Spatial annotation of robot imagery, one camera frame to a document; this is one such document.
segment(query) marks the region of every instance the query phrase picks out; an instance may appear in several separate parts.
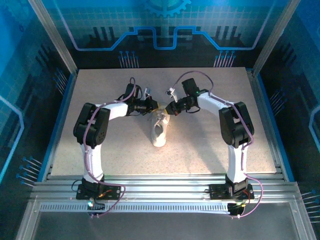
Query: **aluminum frame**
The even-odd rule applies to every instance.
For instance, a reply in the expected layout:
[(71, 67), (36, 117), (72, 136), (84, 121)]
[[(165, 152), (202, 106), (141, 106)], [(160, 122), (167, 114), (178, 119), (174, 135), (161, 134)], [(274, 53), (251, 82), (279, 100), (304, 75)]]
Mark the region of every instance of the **aluminum frame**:
[[(77, 69), (74, 61), (43, 3), (41, 0), (29, 0), (29, 2), (69, 70), (72, 73), (75, 73)], [(286, 173), (286, 168), (277, 144), (275, 132), (257, 80), (259, 71), (267, 60), (274, 44), (277, 42), (282, 30), (286, 27), (299, 2), (300, 0), (289, 1), (256, 61), (253, 71), (254, 76), (249, 73), (251, 87), (276, 166), (276, 173), (252, 173), (251, 176), (259, 179), (263, 184), (265, 193), (261, 202), (275, 204), (289, 203), (300, 239), (315, 240), (316, 236), (309, 220), (307, 210), (304, 206), (298, 184), (296, 182), (288, 182), (288, 174)], [(50, 176), (50, 166), (53, 161), (53, 155), (54, 152), (50, 157), (51, 162), (47, 165), (48, 167), (46, 169), (45, 179), (43, 179), (43, 182), (37, 182), (32, 190), (16, 239), (32, 239), (39, 219), (39, 212), (44, 210), (43, 205), (57, 205), (58, 203), (60, 206), (63, 206), (64, 204), (78, 205), (79, 203), (86, 203), (86, 201), (76, 200), (76, 193), (71, 190), (71, 184), (73, 181), (81, 179), (82, 176)], [(149, 204), (162, 206), (172, 206), (172, 204), (191, 204), (193, 206), (199, 206), (203, 204), (215, 205), (217, 203), (224, 204), (230, 202), (210, 200), (209, 195), (204, 193), (208, 184), (223, 184), (225, 182), (225, 175), (222, 174), (113, 176), (108, 178), (108, 182), (124, 184), (127, 186), (127, 193), (124, 195), (123, 200), (119, 202), (119, 206), (128, 204), (138, 206), (134, 211), (139, 211), (140, 206), (143, 207)], [(261, 194), (260, 186), (252, 181), (250, 181), (250, 183), (253, 185), (254, 192), (257, 196), (252, 203), (256, 203)], [(61, 212), (63, 210), (65, 212), (65, 209), (62, 208), (56, 207), (53, 211)], [(131, 208), (127, 209), (124, 207), (123, 211), (131, 211)], [(195, 213), (201, 212), (197, 209), (192, 209), (192, 211)]]
[[(251, 174), (258, 178), (263, 185), (264, 195), (261, 203), (290, 203), (293, 219), (298, 234), (302, 240), (315, 240), (316, 236), (309, 221), (307, 211), (296, 182), (287, 182), (281, 173), (275, 174)], [(76, 200), (76, 192), (71, 190), (71, 184), (82, 176), (53, 177), (45, 182), (37, 182), (30, 195), (30, 200), (24, 213), (23, 220), (16, 239), (29, 240), (36, 230), (39, 212), (89, 212), (85, 208), (65, 209), (66, 205), (87, 204), (86, 200)], [(233, 201), (210, 200), (209, 194), (204, 193), (209, 184), (223, 184), (225, 175), (137, 175), (137, 176), (113, 176), (108, 178), (108, 183), (124, 184), (127, 192), (118, 203), (117, 212), (155, 212), (149, 206), (162, 206), (161, 212), (192, 212), (214, 213), (210, 206), (223, 205)], [(249, 181), (254, 189), (256, 198), (251, 201), (256, 203), (261, 196), (259, 184)], [(182, 211), (179, 206), (191, 206), (187, 211)], [(50, 211), (43, 205), (56, 205)]]
[(64, 124), (67, 118), (67, 113), (68, 113), (68, 109), (69, 109), (69, 105), (70, 105), (70, 101), (72, 98), (72, 94), (74, 92), (74, 88), (76, 85), (76, 80), (77, 80), (78, 74), (74, 74), (72, 75), (72, 78), (69, 80), (71, 81), (70, 83), (70, 87), (68, 89), (68, 92), (65, 93), (65, 97), (66, 97), (66, 101), (65, 104), (61, 104), (60, 106), (60, 111), (61, 111), (61, 119), (59, 123), (57, 125), (57, 130), (56, 130), (56, 135), (53, 138), (53, 143), (51, 146), (51, 150), (49, 152), (49, 156), (48, 156), (48, 160), (47, 163), (45, 163), (44, 166), (41, 167), (41, 171), (40, 173), (42, 173), (42, 168), (44, 167), (44, 171), (43, 171), (43, 175), (40, 175), (38, 178), (38, 181), (46, 181), (48, 178), (48, 175), (51, 173), (52, 167), (53, 167), (53, 162), (55, 160), (55, 155), (56, 155), (56, 150), (58, 148), (59, 142), (60, 142), (60, 138), (61, 138), (61, 134), (64, 128)]

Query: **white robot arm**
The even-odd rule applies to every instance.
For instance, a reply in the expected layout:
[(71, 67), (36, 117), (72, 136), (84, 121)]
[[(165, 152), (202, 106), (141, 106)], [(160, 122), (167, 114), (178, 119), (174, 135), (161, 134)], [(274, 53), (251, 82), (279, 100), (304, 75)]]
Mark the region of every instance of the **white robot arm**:
[(251, 135), (253, 135), (254, 127), (246, 105), (243, 102), (225, 101), (212, 93), (209, 94), (206, 89), (200, 90), (193, 78), (183, 81), (182, 86), (186, 97), (179, 100), (174, 93), (174, 89), (170, 88), (168, 90), (167, 94), (172, 95), (174, 101), (166, 107), (166, 111), (170, 115), (177, 116), (182, 111), (188, 113), (192, 107), (197, 107), (218, 117), (222, 138), (228, 146), (229, 167), (226, 174), (228, 194), (233, 196), (242, 192), (248, 187), (248, 179), (245, 175), (247, 147), (244, 146), (251, 139), (242, 123), (240, 121), (235, 122), (235, 119), (239, 117), (231, 105), (236, 107)]
[[(84, 175), (81, 180), (82, 184), (78, 186), (76, 199), (103, 199), (105, 197), (105, 200), (116, 200), (119, 198), (120, 187), (117, 188), (115, 186), (99, 183), (104, 182), (105, 180), (101, 166), (101, 145), (105, 140), (110, 120), (118, 117), (130, 116), (133, 111), (145, 115), (158, 108), (158, 103), (152, 99), (147, 90), (148, 89), (144, 91), (144, 96), (138, 98), (139, 92), (142, 93), (140, 86), (129, 83), (126, 87), (125, 94), (118, 98), (118, 101), (120, 101), (120, 98), (123, 97), (122, 102), (108, 104), (104, 107), (92, 103), (85, 103), (83, 105), (73, 128), (73, 135), (81, 145), (83, 158), (86, 160), (84, 164)], [(87, 149), (87, 154), (85, 155), (84, 135), (89, 120), (93, 115), (93, 122), (88, 128), (85, 137)], [(104, 196), (108, 191), (111, 191), (114, 195), (108, 193), (107, 196)]]
[[(109, 109), (109, 121), (118, 117), (124, 117), (128, 112), (128, 104), (124, 102), (109, 104), (104, 106), (102, 109)], [(94, 148), (88, 145), (88, 170), (91, 174), (98, 179), (99, 181), (104, 177), (104, 172), (101, 167), (101, 145), (96, 145)], [(82, 154), (85, 156), (85, 146), (81, 144)], [(96, 181), (88, 174), (87, 168), (84, 167), (84, 175), (83, 178), (91, 183), (95, 183)]]
[[(215, 98), (217, 97), (212, 93), (210, 93), (210, 96), (209, 96), (207, 92), (204, 92), (197, 97), (197, 102), (198, 102), (199, 108), (207, 110), (210, 113), (214, 114), (215, 116), (219, 117), (219, 110), (223, 108), (229, 108), (229, 106), (216, 100)], [(243, 145), (244, 144), (241, 144), (237, 148), (235, 148), (232, 145), (228, 145), (229, 165), (228, 165), (228, 171), (226, 175), (233, 183), (240, 183), (246, 179), (246, 176), (244, 175), (244, 173), (246, 172), (248, 148), (245, 148), (244, 150), (242, 150)]]

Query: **shoe lace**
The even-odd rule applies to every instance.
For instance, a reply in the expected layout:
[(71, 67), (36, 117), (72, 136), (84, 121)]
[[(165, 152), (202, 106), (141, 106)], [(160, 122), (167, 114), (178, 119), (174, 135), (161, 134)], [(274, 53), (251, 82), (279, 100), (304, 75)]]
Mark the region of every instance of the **shoe lace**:
[(160, 123), (161, 121), (163, 121), (165, 124), (167, 124), (167, 120), (166, 120), (166, 114), (163, 111), (158, 111), (156, 113), (157, 117), (156, 117), (156, 123), (155, 125), (157, 125), (158, 123)]

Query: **beige tabletop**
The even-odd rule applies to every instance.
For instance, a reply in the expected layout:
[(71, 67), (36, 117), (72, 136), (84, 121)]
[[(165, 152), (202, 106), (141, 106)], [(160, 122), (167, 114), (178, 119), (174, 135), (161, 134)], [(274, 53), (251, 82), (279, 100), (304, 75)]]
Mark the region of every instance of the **beige tabletop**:
[[(71, 103), (56, 150), (52, 175), (82, 175), (83, 156), (73, 136), (73, 128), (84, 103), (102, 104), (118, 98), (126, 90), (130, 77), (142, 89), (149, 87), (154, 100), (170, 103), (166, 95), (178, 77), (190, 70), (200, 70), (214, 81), (213, 93), (230, 102), (246, 104), (255, 129), (254, 144), (247, 153), (247, 172), (275, 172), (274, 161), (244, 67), (230, 68), (138, 68), (80, 70)], [(210, 89), (210, 82), (192, 73), (200, 89)], [(178, 97), (185, 96), (182, 84)], [(219, 119), (208, 111), (171, 116), (164, 147), (151, 142), (150, 114), (119, 117), (109, 122), (101, 148), (102, 169), (106, 175), (203, 174), (226, 173), (228, 147), (220, 132)]]

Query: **white sneaker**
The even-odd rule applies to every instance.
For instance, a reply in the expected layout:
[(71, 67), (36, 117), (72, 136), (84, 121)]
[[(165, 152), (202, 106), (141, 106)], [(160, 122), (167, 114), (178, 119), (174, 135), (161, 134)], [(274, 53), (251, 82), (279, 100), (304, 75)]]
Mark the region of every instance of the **white sneaker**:
[(163, 147), (166, 144), (167, 126), (170, 115), (167, 114), (166, 105), (160, 104), (158, 109), (152, 113), (151, 120), (151, 142), (155, 147)]

